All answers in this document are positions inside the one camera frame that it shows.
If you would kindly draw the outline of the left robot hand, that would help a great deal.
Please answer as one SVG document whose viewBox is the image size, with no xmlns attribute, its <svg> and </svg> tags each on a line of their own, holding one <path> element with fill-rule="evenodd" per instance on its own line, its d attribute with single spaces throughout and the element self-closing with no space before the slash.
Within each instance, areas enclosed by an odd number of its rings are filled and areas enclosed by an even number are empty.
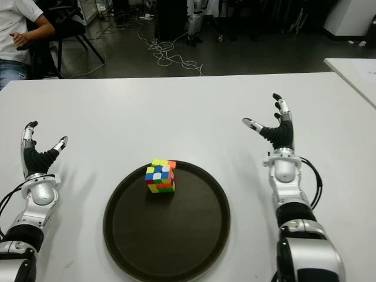
<svg viewBox="0 0 376 282">
<path fill-rule="evenodd" d="M 32 138 L 37 125 L 37 121 L 29 122 L 25 126 L 21 137 L 21 163 L 26 180 L 34 174 L 47 174 L 51 165 L 67 146 L 69 140 L 67 136 L 64 136 L 50 150 L 38 152 L 35 149 L 36 141 Z"/>
</svg>

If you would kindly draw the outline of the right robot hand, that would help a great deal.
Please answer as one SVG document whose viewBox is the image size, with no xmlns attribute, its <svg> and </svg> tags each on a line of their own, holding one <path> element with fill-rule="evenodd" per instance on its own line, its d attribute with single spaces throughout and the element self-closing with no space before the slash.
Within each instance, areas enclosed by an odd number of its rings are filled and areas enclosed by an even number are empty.
<svg viewBox="0 0 376 282">
<path fill-rule="evenodd" d="M 294 150 L 294 128 L 291 111 L 280 95 L 274 93 L 273 98 L 276 100 L 274 105 L 279 110 L 278 113 L 274 114 L 274 117 L 279 122 L 278 127 L 263 126 L 247 117 L 243 118 L 242 122 L 269 141 L 274 149 L 288 148 Z"/>
</svg>

